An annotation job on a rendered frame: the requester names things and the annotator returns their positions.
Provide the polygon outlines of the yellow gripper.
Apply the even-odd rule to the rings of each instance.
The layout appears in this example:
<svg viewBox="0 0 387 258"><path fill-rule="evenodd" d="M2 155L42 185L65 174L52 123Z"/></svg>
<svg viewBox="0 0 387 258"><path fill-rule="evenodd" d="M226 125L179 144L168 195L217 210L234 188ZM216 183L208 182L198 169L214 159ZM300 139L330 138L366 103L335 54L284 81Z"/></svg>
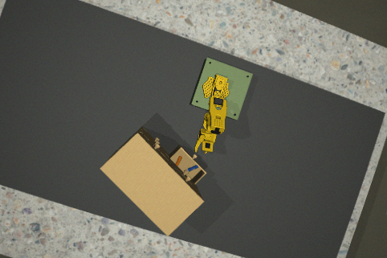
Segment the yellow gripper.
<svg viewBox="0 0 387 258"><path fill-rule="evenodd" d="M201 134L201 135L200 135ZM207 132L206 129L201 129L201 131L198 134L198 139L195 145L195 152L197 153L198 147L200 146L202 142L202 151L205 151L205 154L207 152L213 152L213 144L215 143L217 134Z"/></svg>

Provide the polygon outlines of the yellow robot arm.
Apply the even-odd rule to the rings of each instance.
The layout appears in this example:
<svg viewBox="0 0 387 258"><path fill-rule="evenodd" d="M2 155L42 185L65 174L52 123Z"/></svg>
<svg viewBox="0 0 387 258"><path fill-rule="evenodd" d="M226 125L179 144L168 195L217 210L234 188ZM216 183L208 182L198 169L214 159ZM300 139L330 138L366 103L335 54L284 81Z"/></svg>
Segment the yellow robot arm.
<svg viewBox="0 0 387 258"><path fill-rule="evenodd" d="M212 134L222 134L225 130L227 105L224 99L229 95L228 85L227 79L219 76L215 76L215 78L209 76L208 80L202 85L204 97L208 98L211 95L209 112L204 116L203 126L207 132ZM221 109L217 110L215 107Z"/></svg>

